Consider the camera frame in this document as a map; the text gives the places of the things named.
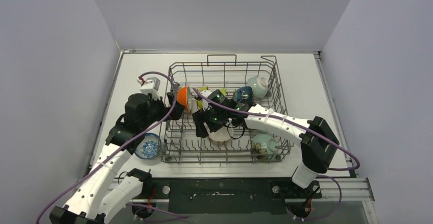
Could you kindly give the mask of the white bowl orange outside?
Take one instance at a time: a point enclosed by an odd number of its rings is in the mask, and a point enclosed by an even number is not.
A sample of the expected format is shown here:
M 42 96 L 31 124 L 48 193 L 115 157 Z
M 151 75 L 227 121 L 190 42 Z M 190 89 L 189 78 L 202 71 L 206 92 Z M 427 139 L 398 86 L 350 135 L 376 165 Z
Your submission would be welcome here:
M 192 110 L 192 94 L 190 87 L 185 86 L 180 88 L 177 92 L 177 102 L 184 106 L 184 111 L 190 113 Z

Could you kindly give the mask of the beige bowl with black outside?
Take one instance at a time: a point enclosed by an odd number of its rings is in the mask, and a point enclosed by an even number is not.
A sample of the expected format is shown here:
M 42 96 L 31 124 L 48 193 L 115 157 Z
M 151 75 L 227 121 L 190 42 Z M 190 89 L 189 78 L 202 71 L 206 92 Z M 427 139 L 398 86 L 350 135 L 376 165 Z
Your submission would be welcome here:
M 209 132 L 208 139 L 212 144 L 224 145 L 231 142 L 233 128 L 222 127 L 216 132 Z

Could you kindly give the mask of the yellow green bowl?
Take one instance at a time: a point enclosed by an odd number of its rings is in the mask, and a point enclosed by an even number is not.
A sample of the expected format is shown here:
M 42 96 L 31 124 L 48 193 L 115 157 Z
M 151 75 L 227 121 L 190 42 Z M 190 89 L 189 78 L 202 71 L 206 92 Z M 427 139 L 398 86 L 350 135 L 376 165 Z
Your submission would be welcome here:
M 198 89 L 199 93 L 203 95 L 204 97 L 208 97 L 211 94 L 211 91 L 208 89 L 208 87 L 202 87 Z M 206 110 L 209 106 L 208 102 L 206 100 L 203 100 L 200 96 L 197 97 L 196 103 L 199 109 Z

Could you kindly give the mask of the blue white patterned bowl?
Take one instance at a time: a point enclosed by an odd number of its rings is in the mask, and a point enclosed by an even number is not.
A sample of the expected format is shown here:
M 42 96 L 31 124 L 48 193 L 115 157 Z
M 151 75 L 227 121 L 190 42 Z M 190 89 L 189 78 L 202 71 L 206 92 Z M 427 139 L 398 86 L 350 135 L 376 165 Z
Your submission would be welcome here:
M 152 159 L 158 155 L 160 145 L 161 139 L 157 134 L 146 133 L 134 154 L 140 159 Z

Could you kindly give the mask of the pale green plate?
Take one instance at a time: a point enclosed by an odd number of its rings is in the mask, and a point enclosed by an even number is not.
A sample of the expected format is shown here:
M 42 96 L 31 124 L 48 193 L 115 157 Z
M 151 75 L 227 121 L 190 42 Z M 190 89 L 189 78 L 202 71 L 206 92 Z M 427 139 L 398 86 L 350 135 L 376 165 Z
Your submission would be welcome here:
M 247 80 L 247 86 L 251 87 L 253 95 L 264 98 L 269 91 L 269 81 L 264 77 L 251 77 Z

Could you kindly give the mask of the pale celadon bowl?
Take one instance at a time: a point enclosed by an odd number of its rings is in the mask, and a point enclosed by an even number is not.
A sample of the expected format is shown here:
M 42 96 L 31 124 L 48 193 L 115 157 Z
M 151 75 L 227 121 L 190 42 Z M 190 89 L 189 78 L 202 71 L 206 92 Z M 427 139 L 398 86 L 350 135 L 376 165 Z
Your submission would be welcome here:
M 257 161 L 269 162 L 277 155 L 277 140 L 269 134 L 257 134 L 252 138 L 252 154 Z

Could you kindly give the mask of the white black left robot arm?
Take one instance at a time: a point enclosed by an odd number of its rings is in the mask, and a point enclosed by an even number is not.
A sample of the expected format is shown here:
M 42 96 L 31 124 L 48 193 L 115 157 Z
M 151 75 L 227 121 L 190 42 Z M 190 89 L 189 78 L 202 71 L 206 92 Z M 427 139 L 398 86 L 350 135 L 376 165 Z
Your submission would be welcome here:
M 129 96 L 125 112 L 110 130 L 92 170 L 79 181 L 77 191 L 62 207 L 52 209 L 51 223 L 108 223 L 132 198 L 151 195 L 151 174 L 136 168 L 115 189 L 108 188 L 147 131 L 181 117 L 184 106 L 176 101 L 175 93 L 169 92 L 167 96 L 169 107 L 150 91 Z

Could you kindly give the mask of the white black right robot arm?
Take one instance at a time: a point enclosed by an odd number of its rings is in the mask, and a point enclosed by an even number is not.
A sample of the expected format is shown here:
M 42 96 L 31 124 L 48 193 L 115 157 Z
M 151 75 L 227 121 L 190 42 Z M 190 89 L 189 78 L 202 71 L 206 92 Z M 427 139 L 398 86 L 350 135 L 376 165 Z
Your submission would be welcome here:
M 247 109 L 230 108 L 212 101 L 197 89 L 193 91 L 212 108 L 219 107 L 236 115 L 248 129 L 260 130 L 292 142 L 301 149 L 302 161 L 292 174 L 288 190 L 293 197 L 301 198 L 309 191 L 310 183 L 319 175 L 326 173 L 337 150 L 342 147 L 325 119 L 299 119 L 275 112 L 259 104 Z

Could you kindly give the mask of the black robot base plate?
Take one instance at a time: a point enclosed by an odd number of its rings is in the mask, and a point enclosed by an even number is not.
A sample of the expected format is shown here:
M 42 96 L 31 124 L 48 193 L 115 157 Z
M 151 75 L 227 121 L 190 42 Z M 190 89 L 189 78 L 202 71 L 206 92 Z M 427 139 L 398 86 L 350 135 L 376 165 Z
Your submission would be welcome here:
M 168 203 L 178 214 L 286 214 L 322 197 L 318 181 L 303 189 L 290 178 L 153 178 L 135 200 Z

